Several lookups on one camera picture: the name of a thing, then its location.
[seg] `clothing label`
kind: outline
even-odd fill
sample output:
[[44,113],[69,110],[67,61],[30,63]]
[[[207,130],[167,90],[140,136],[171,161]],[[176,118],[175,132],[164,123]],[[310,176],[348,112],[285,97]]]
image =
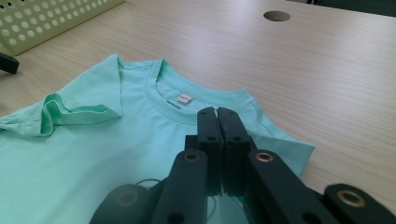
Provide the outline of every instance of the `clothing label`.
[[182,103],[183,105],[188,104],[191,100],[192,100],[192,97],[190,97],[186,93],[181,93],[181,95],[179,97],[177,97],[177,101],[179,103]]

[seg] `plastic basket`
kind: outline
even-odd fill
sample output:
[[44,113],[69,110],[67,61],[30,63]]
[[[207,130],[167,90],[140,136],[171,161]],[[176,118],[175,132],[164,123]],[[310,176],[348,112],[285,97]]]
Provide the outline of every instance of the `plastic basket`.
[[124,0],[0,0],[0,52],[18,55]]

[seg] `wooden table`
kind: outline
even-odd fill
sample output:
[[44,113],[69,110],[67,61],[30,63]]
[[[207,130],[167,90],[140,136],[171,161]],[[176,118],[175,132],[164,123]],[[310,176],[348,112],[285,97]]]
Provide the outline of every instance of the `wooden table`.
[[[280,10],[288,21],[268,21]],[[302,176],[359,187],[396,213],[396,19],[288,1],[127,0],[16,58],[0,116],[117,52],[166,58],[208,88],[247,88],[269,118],[317,146]]]

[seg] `white plastic crate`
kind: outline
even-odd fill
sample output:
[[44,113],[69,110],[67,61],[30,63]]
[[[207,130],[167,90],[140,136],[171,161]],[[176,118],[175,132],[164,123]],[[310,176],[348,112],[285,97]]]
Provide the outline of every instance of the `white plastic crate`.
[[125,0],[0,0],[0,52],[15,56]]

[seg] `shirt fabric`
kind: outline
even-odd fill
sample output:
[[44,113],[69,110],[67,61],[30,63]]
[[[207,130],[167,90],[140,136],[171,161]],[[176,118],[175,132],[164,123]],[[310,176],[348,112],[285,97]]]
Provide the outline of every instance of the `shirt fabric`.
[[[181,93],[192,101],[178,103]],[[114,188],[166,178],[186,134],[197,132],[196,113],[209,106],[237,112],[258,148],[302,173],[314,147],[277,128],[246,90],[210,90],[166,60],[114,54],[0,118],[0,223],[89,223]],[[216,200],[207,223],[246,223],[238,200]]]

